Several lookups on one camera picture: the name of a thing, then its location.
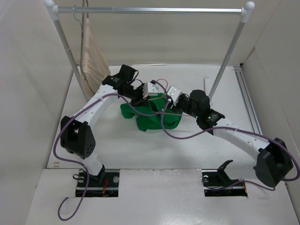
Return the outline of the pink wire hanger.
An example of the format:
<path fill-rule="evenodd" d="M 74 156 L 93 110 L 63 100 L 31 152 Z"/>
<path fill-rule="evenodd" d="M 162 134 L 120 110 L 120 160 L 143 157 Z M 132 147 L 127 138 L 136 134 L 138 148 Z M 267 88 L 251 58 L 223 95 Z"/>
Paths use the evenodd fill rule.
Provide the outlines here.
<path fill-rule="evenodd" d="M 164 98 L 166 100 L 166 102 L 169 103 L 168 107 L 172 106 L 172 104 L 173 104 L 172 100 L 166 95 L 167 91 L 170 87 L 170 86 L 168 86 L 168 81 L 164 78 L 160 78 L 158 80 L 152 80 L 150 82 L 157 84 L 158 87 L 161 87 L 161 89 L 163 90 L 162 98 Z"/>

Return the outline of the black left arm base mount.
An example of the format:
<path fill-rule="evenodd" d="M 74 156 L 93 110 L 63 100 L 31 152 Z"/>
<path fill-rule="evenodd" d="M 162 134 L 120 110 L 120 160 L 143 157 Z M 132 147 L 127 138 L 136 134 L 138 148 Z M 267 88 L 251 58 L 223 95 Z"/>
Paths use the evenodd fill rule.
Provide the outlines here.
<path fill-rule="evenodd" d="M 77 181 L 75 196 L 82 197 L 86 185 L 86 173 L 80 170 L 78 174 L 73 175 Z M 118 197 L 119 195 L 120 170 L 108 170 L 105 172 L 105 178 L 101 184 L 90 179 L 85 197 Z"/>

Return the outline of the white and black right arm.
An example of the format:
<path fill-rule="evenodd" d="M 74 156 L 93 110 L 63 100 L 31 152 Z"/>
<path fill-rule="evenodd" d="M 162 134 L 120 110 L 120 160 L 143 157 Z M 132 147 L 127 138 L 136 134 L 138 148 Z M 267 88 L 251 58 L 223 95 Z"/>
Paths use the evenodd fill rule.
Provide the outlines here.
<path fill-rule="evenodd" d="M 256 161 L 256 177 L 264 185 L 274 188 L 293 169 L 293 158 L 281 139 L 268 140 L 241 130 L 223 114 L 211 108 L 210 99 L 203 90 L 193 90 L 187 95 L 172 86 L 167 91 L 167 96 L 171 100 L 172 110 L 195 118 L 201 130 L 230 142 L 250 155 Z"/>

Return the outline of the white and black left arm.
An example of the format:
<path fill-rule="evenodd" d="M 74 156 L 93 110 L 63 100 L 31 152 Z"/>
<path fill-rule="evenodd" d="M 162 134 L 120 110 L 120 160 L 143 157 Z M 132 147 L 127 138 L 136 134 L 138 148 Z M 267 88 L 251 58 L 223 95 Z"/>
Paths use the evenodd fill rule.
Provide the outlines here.
<path fill-rule="evenodd" d="M 94 152 L 96 141 L 93 127 L 106 111 L 120 96 L 129 98 L 132 106 L 143 105 L 151 94 L 157 93 L 157 87 L 152 82 L 142 83 L 139 87 L 132 85 L 134 68 L 122 65 L 116 75 L 108 75 L 100 84 L 94 96 L 83 108 L 83 113 L 76 113 L 75 119 L 65 116 L 60 122 L 62 135 L 60 145 L 68 153 L 74 154 L 88 171 L 84 177 L 94 186 L 99 186 L 105 179 L 105 167 Z"/>

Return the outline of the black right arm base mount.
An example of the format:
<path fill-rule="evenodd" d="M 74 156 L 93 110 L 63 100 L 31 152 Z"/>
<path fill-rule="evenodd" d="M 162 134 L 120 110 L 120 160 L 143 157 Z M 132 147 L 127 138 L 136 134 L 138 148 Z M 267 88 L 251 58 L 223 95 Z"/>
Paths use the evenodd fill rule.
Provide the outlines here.
<path fill-rule="evenodd" d="M 202 185 L 205 197 L 248 197 L 246 185 L 239 180 L 232 180 L 225 172 L 225 168 L 233 160 L 225 161 L 217 169 L 202 169 Z"/>

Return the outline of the green t shirt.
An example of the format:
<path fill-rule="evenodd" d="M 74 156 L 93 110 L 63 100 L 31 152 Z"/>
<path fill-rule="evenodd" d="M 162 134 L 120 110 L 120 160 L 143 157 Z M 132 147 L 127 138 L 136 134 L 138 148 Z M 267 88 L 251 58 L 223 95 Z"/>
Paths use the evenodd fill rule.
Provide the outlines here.
<path fill-rule="evenodd" d="M 145 106 L 135 106 L 135 109 L 144 114 L 155 114 L 162 112 L 165 107 L 166 100 L 163 98 L 163 93 L 158 93 L 157 96 L 150 97 L 150 100 Z M 136 118 L 138 129 L 146 132 L 147 130 L 160 130 L 161 126 L 161 114 L 154 116 L 143 116 L 135 112 L 128 104 L 124 103 L 120 105 L 121 114 L 125 119 Z M 165 129 L 176 128 L 181 121 L 182 113 L 174 112 L 167 108 L 163 124 Z"/>

